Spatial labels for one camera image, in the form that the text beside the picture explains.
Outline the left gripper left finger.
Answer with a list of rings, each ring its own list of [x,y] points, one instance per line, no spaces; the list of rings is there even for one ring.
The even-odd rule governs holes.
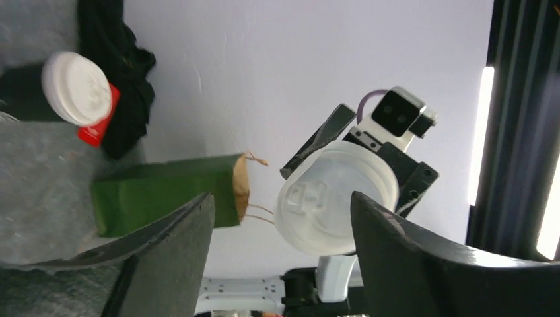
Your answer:
[[[69,260],[1,266],[2,316],[194,316],[215,220],[200,194]]]

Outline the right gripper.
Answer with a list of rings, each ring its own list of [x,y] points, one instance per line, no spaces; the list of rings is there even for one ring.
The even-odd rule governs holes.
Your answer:
[[[287,180],[308,156],[336,140],[354,121],[356,115],[345,104],[338,105],[308,141],[279,170],[282,178]],[[343,140],[368,149],[391,168],[399,189],[395,213],[400,217],[406,218],[412,212],[439,177],[439,173],[428,164],[417,162],[392,143],[381,143],[357,127],[352,127]]]

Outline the black paper coffee cup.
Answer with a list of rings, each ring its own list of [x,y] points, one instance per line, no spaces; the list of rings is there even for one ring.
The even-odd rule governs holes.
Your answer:
[[[62,122],[42,90],[43,63],[8,67],[1,74],[1,117],[20,122]]]

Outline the white cup lid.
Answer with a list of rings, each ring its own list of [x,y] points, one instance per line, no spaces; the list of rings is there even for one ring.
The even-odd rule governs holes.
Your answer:
[[[374,152],[333,141],[312,153],[281,188],[273,222],[294,248],[314,256],[355,251],[351,195],[366,194],[393,211],[399,198],[396,175]]]
[[[104,72],[74,52],[57,52],[47,58],[42,90],[56,114],[75,126],[94,125],[110,111],[111,93]]]

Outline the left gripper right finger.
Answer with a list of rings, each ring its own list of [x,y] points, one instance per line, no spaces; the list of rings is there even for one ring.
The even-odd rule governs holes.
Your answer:
[[[439,236],[351,195],[371,316],[558,316],[559,264],[502,256]]]

